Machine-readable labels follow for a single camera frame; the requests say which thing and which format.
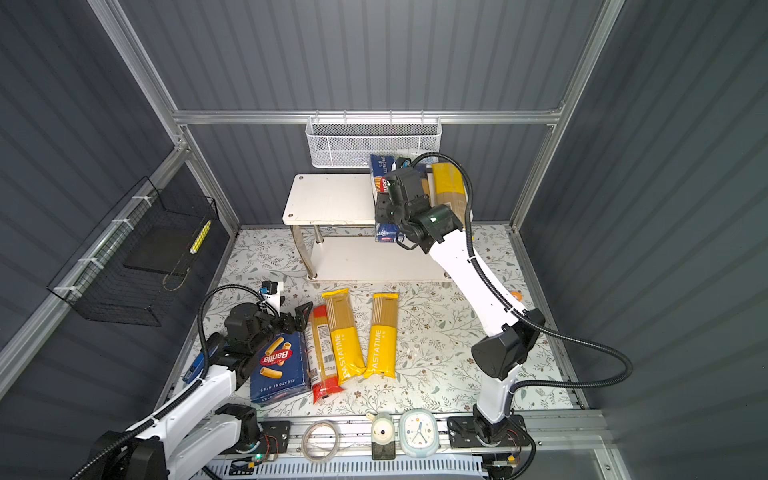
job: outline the spaghetti bag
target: spaghetti bag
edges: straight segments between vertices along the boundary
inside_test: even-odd
[[[331,393],[343,392],[336,373],[336,358],[333,355],[328,316],[324,305],[318,306],[310,315],[304,331],[306,354],[310,358],[313,403]]]
[[[323,298],[326,300],[333,353],[336,354],[339,385],[342,385],[352,377],[362,375],[366,371],[366,364],[362,359],[355,316],[349,302],[349,289],[326,292]]]
[[[363,376],[379,373],[395,378],[397,350],[397,293],[373,294],[371,339],[368,343],[368,368]]]

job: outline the yellow marker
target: yellow marker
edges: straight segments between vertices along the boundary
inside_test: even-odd
[[[281,371],[268,369],[265,366],[261,367],[261,371],[259,373],[268,379],[279,379],[283,377],[283,373]]]
[[[282,336],[278,336],[277,340],[275,340],[272,345],[270,345],[270,348],[266,349],[266,352],[264,352],[264,356],[270,356],[272,355],[275,350],[277,350],[277,347],[280,346],[280,344],[285,340]]]
[[[289,342],[285,342],[285,343],[283,344],[283,348],[282,348],[281,350],[290,350],[290,343],[289,343]],[[279,365],[279,366],[283,366],[283,364],[284,364],[285,362],[286,362],[285,360],[280,360],[280,361],[277,363],[277,365]]]
[[[197,251],[200,249],[200,245],[203,244],[203,240],[205,240],[205,236],[208,235],[208,231],[210,230],[210,220],[208,220],[208,223],[205,224],[205,227],[200,231],[200,235],[197,236],[197,240],[192,243],[192,248],[190,248],[190,253],[197,253]]]

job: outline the rigatoni box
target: rigatoni box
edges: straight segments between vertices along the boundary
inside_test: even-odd
[[[259,352],[250,376],[250,401],[266,406],[311,391],[310,363],[302,332],[281,333]]]

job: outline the yellow pasta package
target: yellow pasta package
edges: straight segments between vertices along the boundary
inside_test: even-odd
[[[323,294],[328,312],[328,327],[333,340],[333,353],[339,370],[339,385],[366,371],[362,359],[360,339],[355,327],[355,316],[349,302],[349,289],[334,290]]]
[[[368,343],[368,368],[363,376],[374,373],[395,378],[397,352],[397,293],[373,294],[371,339]]]

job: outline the table surface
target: table surface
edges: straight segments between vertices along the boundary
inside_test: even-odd
[[[301,174],[293,178],[286,225],[374,225],[370,174]]]

